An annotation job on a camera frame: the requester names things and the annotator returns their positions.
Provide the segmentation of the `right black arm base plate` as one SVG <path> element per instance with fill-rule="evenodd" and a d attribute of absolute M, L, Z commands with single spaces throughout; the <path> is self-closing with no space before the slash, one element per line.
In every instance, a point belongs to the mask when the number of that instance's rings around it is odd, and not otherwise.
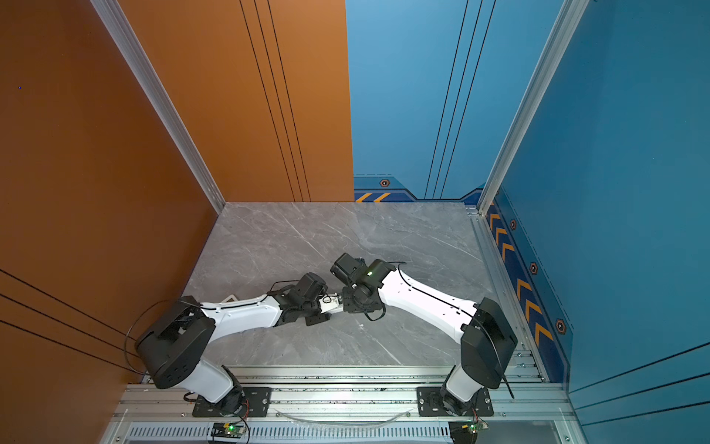
<path fill-rule="evenodd" d="M 487 388 L 477 390 L 466 403 L 446 392 L 444 388 L 419 387 L 416 393 L 421 417 L 492 417 L 495 414 Z"/>

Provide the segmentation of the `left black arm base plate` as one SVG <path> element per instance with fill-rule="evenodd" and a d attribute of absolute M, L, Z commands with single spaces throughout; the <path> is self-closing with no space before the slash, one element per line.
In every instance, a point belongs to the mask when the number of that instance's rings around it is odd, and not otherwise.
<path fill-rule="evenodd" d="M 243 388 L 241 391 L 233 390 L 226 401 L 209 403 L 203 396 L 197 398 L 192 410 L 192 416 L 197 418 L 207 417 L 234 417 L 234 418 L 264 418 L 267 416 L 272 389 Z"/>

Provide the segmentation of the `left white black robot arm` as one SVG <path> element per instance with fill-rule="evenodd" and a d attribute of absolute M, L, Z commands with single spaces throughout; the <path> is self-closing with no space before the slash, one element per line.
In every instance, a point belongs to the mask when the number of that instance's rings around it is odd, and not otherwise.
<path fill-rule="evenodd" d="M 216 340 L 252 329 L 271 329 L 304 319 L 307 326 L 329 320 L 341 298 L 325 281 L 307 273 L 298 281 L 244 301 L 199 303 L 192 296 L 173 301 L 135 342 L 138 357 L 161 390 L 182 388 L 221 416 L 244 416 L 247 395 L 226 366 L 203 356 Z"/>

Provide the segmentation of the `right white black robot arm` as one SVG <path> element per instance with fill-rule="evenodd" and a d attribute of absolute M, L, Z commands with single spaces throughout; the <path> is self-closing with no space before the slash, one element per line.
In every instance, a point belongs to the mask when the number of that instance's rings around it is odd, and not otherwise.
<path fill-rule="evenodd" d="M 491 390 L 508 385 L 506 370 L 518 338 L 500 305 L 475 302 L 428 287 L 401 270 L 401 262 L 364 259 L 344 253 L 330 268 L 343 285 L 343 311 L 375 322 L 391 307 L 436 327 L 460 346 L 460 360 L 438 394 L 426 394 L 424 416 L 492 416 Z"/>

